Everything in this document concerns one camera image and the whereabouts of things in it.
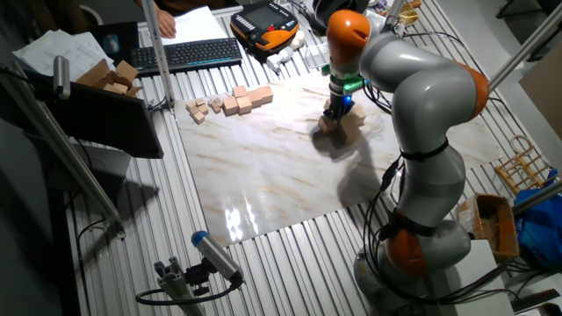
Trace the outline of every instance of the cardboard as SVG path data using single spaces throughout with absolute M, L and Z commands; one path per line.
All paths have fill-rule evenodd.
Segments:
M 562 44 L 554 47 L 519 81 L 544 119 L 562 139 L 560 83 L 562 83 Z
M 496 262 L 519 256 L 515 218 L 505 197 L 477 193 L 459 205 L 456 213 L 466 232 L 488 240 Z
M 126 93 L 129 90 L 129 88 L 125 86 L 125 84 L 121 84 L 121 83 L 114 83 L 113 87 L 123 93 Z
M 115 71 L 111 71 L 107 66 L 107 61 L 101 60 L 78 78 L 76 83 L 135 97 L 137 92 L 142 89 L 142 87 L 133 86 L 133 80 L 138 74 L 139 72 L 126 61 L 120 62 Z

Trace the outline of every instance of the marble surface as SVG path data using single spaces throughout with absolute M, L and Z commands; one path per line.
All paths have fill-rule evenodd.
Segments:
M 353 98 L 367 112 L 363 136 L 347 147 L 323 136 L 317 122 L 329 95 L 328 80 L 311 74 L 271 83 L 273 103 L 243 116 L 211 111 L 199 126 L 184 108 L 176 109 L 205 221 L 221 246 L 366 202 L 375 194 L 400 153 L 391 117 L 359 91 Z M 467 169 L 501 158 L 481 118 L 451 128 L 448 137 Z

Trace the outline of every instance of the keyboard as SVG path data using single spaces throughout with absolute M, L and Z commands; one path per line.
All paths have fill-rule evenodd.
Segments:
M 242 56 L 235 38 L 207 39 L 164 47 L 169 72 L 217 68 L 241 63 Z M 152 47 L 131 50 L 131 65 L 139 75 L 159 74 Z

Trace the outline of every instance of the white paper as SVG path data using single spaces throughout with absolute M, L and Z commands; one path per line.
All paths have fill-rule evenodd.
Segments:
M 62 56 L 69 61 L 70 81 L 76 81 L 105 58 L 64 31 L 49 31 L 13 53 L 42 75 L 53 75 L 54 57 Z
M 227 37 L 208 6 L 189 11 L 174 19 L 176 20 L 176 38 L 162 38 L 163 45 L 195 40 L 225 39 Z

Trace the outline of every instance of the slotted metal table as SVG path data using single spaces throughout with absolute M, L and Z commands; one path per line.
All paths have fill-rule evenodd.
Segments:
M 228 26 L 230 16 L 240 9 L 213 13 L 229 36 L 234 36 Z M 459 37 L 435 0 L 424 1 L 417 10 L 420 19 L 407 28 L 408 32 L 437 31 Z M 307 22 L 300 15 L 299 19 L 302 28 L 306 29 Z M 140 24 L 139 37 L 142 47 L 151 45 L 146 24 Z M 421 36 L 408 40 L 482 71 L 468 51 L 448 39 Z M 318 71 L 308 69 L 303 57 L 306 47 L 325 42 L 325 38 L 306 31 L 305 46 L 282 67 L 280 75 L 245 53 L 242 53 L 240 66 L 174 74 L 171 81 L 175 97 L 189 100 L 212 96 L 238 85 L 252 87 Z M 488 78 L 493 75 L 483 73 Z M 164 99 L 159 76 L 137 79 L 135 84 L 143 87 L 138 97 L 147 103 L 154 101 L 156 104 Z M 491 97 L 501 99 L 497 92 Z M 494 167 L 515 154 L 509 145 L 514 135 L 529 135 L 503 103 L 488 102 L 481 116 L 505 155 L 498 161 L 467 171 L 465 193 L 459 203 L 477 192 L 515 198 L 494 173 Z M 152 120 L 164 157 L 161 160 L 131 160 L 125 186 L 117 200 L 124 219 L 124 240 L 116 238 L 104 225 L 85 233 L 80 239 L 85 283 L 78 266 L 76 236 L 70 238 L 83 315 L 88 314 L 88 308 L 92 315 L 182 315 L 177 307 L 139 305 L 134 300 L 137 293 L 158 288 L 154 262 L 167 262 L 168 258 L 176 256 L 184 268 L 199 264 L 201 255 L 191 245 L 191 235 L 207 229 L 173 113 L 157 111 Z M 151 193 L 146 187 L 158 190 Z M 84 197 L 76 199 L 76 224 L 72 212 L 67 210 L 70 232 L 80 231 L 101 219 L 100 213 L 87 202 Z M 358 205 L 331 212 L 227 247 L 227 252 L 241 265 L 247 283 L 241 291 L 204 303 L 206 313 L 268 316 L 368 314 L 370 307 L 353 278 L 355 254 L 363 245 L 364 210 L 365 207 Z M 378 225 L 386 221 L 383 212 L 377 221 Z M 227 288 L 220 276 L 213 276 L 209 285 L 211 293 Z

